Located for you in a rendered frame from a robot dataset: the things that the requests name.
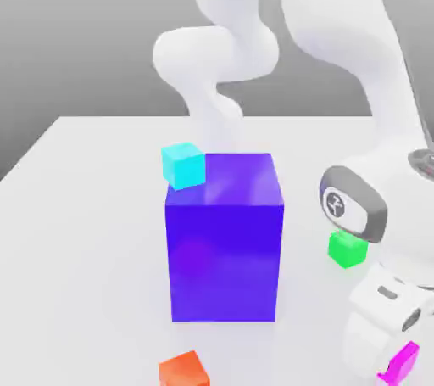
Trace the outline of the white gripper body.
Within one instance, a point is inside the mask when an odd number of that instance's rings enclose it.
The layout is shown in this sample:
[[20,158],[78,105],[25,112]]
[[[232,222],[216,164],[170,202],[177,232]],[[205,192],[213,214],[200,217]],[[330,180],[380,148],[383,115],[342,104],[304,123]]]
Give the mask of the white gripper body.
[[377,377],[409,342],[405,333],[383,329],[357,312],[350,314],[342,340],[342,358],[357,377],[385,383]]

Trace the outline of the small magenta cube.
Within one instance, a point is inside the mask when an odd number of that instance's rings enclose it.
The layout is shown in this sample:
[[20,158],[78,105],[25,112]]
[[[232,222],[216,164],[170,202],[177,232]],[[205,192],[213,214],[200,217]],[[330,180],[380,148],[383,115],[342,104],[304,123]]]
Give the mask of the small magenta cube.
[[399,386],[409,375],[419,355],[420,346],[409,341],[390,361],[385,372],[378,372],[377,377],[387,386]]

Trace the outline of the small green cube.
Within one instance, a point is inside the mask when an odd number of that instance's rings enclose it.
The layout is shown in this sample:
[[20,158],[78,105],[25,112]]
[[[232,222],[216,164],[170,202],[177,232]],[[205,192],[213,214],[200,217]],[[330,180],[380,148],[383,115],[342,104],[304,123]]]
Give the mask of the small green cube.
[[347,269],[363,263],[368,243],[353,234],[338,230],[329,238],[328,255],[342,268]]

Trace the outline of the small orange cube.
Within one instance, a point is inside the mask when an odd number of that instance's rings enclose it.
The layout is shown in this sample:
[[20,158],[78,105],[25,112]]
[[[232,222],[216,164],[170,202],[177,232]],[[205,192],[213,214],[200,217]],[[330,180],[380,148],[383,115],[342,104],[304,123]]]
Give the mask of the small orange cube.
[[159,386],[210,386],[210,378],[191,350],[159,363]]

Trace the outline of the small cyan cube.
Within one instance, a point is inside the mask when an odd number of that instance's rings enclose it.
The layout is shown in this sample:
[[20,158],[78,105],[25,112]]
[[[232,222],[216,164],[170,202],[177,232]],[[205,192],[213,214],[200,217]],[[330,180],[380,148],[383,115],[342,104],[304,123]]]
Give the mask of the small cyan cube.
[[192,143],[177,143],[161,149],[163,177],[175,190],[205,183],[205,154]]

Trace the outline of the large blue box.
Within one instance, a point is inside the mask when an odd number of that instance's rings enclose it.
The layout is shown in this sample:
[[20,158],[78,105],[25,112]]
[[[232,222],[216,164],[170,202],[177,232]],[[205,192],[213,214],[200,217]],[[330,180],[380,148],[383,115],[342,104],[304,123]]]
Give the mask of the large blue box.
[[207,154],[206,182],[168,189],[175,322],[272,322],[284,199],[270,154]]

